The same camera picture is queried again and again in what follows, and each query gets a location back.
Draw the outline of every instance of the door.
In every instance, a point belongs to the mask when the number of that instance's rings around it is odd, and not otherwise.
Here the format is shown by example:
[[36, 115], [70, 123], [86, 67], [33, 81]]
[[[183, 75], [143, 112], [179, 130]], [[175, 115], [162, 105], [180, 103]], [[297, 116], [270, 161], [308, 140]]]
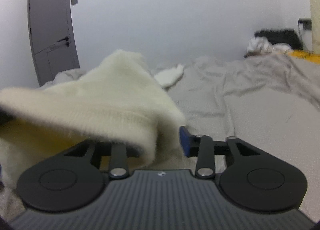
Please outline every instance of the door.
[[70, 0], [28, 0], [31, 51], [39, 85], [79, 68]]

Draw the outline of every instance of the door panel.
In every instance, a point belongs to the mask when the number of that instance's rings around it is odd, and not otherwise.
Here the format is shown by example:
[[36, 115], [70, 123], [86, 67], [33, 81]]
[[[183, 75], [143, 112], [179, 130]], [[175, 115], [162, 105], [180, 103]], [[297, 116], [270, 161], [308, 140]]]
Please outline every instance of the door panel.
[[35, 54], [67, 36], [66, 0], [30, 0], [30, 26]]
[[50, 63], [47, 55], [47, 51], [42, 51], [38, 54], [35, 55], [35, 66], [38, 69], [38, 75], [40, 77], [39, 84], [42, 86], [48, 81], [52, 81], [54, 79], [52, 73], [51, 73], [51, 68], [50, 68]]
[[75, 62], [72, 58], [65, 56], [71, 51], [70, 47], [65, 45], [48, 52], [48, 59], [50, 63], [51, 72], [56, 76], [59, 72], [75, 68]]

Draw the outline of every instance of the black door handle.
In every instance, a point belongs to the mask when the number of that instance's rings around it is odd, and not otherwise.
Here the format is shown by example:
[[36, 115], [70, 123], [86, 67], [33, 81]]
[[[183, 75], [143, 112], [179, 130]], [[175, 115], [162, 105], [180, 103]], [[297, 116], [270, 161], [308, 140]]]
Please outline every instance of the black door handle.
[[59, 40], [57, 41], [57, 43], [59, 43], [59, 42], [61, 42], [61, 41], [63, 41], [63, 40], [68, 41], [68, 40], [69, 40], [69, 37], [68, 37], [68, 36], [66, 36], [66, 37], [65, 37], [65, 38], [63, 38], [63, 39], [59, 39]]

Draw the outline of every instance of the bed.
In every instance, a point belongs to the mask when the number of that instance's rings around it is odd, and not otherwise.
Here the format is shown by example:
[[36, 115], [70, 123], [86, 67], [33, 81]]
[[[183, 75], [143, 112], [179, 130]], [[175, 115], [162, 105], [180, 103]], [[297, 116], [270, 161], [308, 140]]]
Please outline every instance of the bed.
[[[229, 63], [200, 57], [186, 63], [168, 94], [187, 117], [192, 134], [218, 141], [237, 136], [299, 168], [308, 180], [300, 209], [320, 220], [319, 65], [286, 55]], [[195, 163], [177, 154], [151, 168], [194, 169]], [[223, 157], [216, 166], [223, 171]], [[14, 191], [2, 189], [1, 195], [0, 215], [6, 220], [23, 210]]]

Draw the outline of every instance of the yellow cloth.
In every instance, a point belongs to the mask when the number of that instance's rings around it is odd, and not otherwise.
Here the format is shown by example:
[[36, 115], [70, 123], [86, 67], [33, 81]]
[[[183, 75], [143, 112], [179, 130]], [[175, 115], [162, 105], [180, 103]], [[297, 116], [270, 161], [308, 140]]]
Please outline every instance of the yellow cloth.
[[320, 54], [312, 54], [307, 51], [295, 50], [292, 53], [288, 53], [291, 57], [303, 58], [316, 64], [320, 64]]

